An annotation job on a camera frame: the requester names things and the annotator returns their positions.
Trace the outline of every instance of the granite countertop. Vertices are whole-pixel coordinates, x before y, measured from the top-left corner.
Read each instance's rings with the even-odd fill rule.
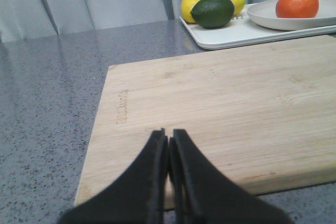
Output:
[[[108,66],[202,51],[179,20],[0,44],[0,223],[73,206]],[[260,197],[296,223],[336,220],[335,183]]]

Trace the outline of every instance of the engraved logo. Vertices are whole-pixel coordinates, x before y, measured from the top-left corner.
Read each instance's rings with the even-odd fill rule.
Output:
[[[127,122],[127,97],[128,90],[121,90],[119,93],[119,106],[117,111],[116,124]]]

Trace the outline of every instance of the green lime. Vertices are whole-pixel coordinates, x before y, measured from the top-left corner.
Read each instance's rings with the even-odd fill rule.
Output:
[[[200,0],[190,13],[203,28],[219,28],[230,22],[234,11],[231,0]]]

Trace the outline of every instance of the white serving tray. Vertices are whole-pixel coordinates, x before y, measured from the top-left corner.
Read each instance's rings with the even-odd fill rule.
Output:
[[[180,20],[195,42],[202,48],[217,50],[240,47],[265,42],[309,37],[336,32],[336,25],[310,29],[283,31],[261,27],[250,20],[247,9],[255,4],[245,5],[237,17],[234,17],[224,28],[204,29],[197,24],[188,24],[182,17]]]

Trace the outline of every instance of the bamboo cutting board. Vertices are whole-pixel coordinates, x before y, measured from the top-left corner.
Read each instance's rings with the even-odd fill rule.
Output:
[[[253,194],[336,180],[335,50],[324,35],[111,66],[75,204],[119,177],[162,127],[186,129]]]

